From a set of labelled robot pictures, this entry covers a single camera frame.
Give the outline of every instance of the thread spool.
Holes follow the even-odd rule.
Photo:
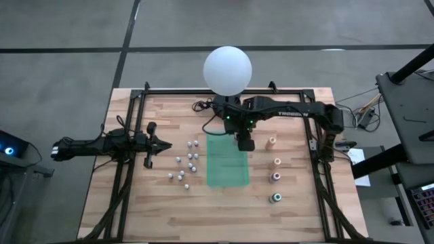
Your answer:
[[[280,180],[280,174],[279,174],[279,173],[272,173],[272,174],[270,175],[269,182],[270,182],[271,184],[274,184],[274,183],[276,183],[276,182],[279,181],[279,180]]]
[[[273,160],[273,162],[270,163],[269,168],[271,170],[277,169],[281,163],[282,163],[282,160],[280,160],[279,158],[275,158]]]
[[[280,200],[282,200],[282,195],[279,193],[275,193],[269,197],[270,203],[277,203],[280,202]]]
[[[273,148],[274,144],[276,144],[276,138],[269,138],[269,140],[267,141],[267,144],[265,144],[265,149],[266,150],[270,150]]]

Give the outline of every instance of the white ball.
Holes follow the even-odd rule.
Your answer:
[[[252,63],[249,57],[236,47],[219,47],[206,58],[203,78],[216,94],[234,96],[249,85]]]

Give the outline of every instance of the green cloth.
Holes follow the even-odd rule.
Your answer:
[[[249,165],[247,153],[238,150],[233,136],[206,136],[207,185],[211,188],[247,186]]]

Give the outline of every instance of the wooden tabletop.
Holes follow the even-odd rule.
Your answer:
[[[313,89],[317,101],[334,103],[330,88]],[[106,131],[119,127],[116,115],[125,118],[130,90],[114,89],[106,117]],[[256,150],[248,153],[250,185],[210,188],[206,184],[206,135],[201,126],[213,112],[205,110],[196,113],[191,109],[193,102],[208,97],[146,96],[142,129],[146,129],[148,122],[156,122],[157,136],[171,142],[173,147],[153,157],[153,169],[144,168],[145,154],[138,154],[124,241],[323,241],[302,119],[275,117],[259,121],[252,133]],[[270,97],[274,100],[299,101],[296,95],[277,94]],[[222,128],[222,121],[214,119],[207,128]],[[276,137],[277,143],[272,150],[267,151],[264,145],[271,136]],[[189,149],[186,143],[194,140],[199,141],[199,147]],[[197,173],[191,173],[187,167],[188,153],[199,154],[198,160],[191,160],[197,167]],[[176,162],[176,157],[181,157],[181,164]],[[281,174],[281,179],[276,184],[269,184],[271,171],[267,165],[276,157],[282,160],[280,168],[276,170]],[[107,160],[108,157],[98,157],[96,166]],[[115,169],[116,163],[109,163],[93,174],[78,237],[89,233],[109,206]],[[183,181],[170,181],[167,178],[169,173],[176,177],[180,170],[186,172]],[[367,236],[348,161],[337,159],[333,162],[332,177],[339,208],[352,225]],[[185,190],[184,184],[189,184],[190,189]],[[281,193],[283,198],[279,203],[270,204],[268,198],[275,192]],[[330,210],[328,216],[330,229],[334,233]],[[112,233],[116,232],[115,216]]]

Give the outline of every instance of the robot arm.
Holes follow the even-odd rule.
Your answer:
[[[243,104],[224,103],[222,118],[228,134],[237,134],[239,150],[254,150],[250,132],[259,120],[272,117],[312,118],[324,130],[319,147],[319,158],[333,161],[333,145],[337,134],[344,130],[342,111],[331,104],[322,102],[280,102],[264,96],[245,99]]]
[[[161,141],[155,135],[157,124],[150,122],[146,129],[149,137],[138,131],[131,137],[125,128],[114,129],[105,136],[95,140],[72,140],[63,138],[54,143],[51,157],[55,161],[64,161],[76,156],[109,155],[117,162],[126,162],[132,153],[147,153],[144,166],[152,168],[151,156],[172,147],[172,144]]]

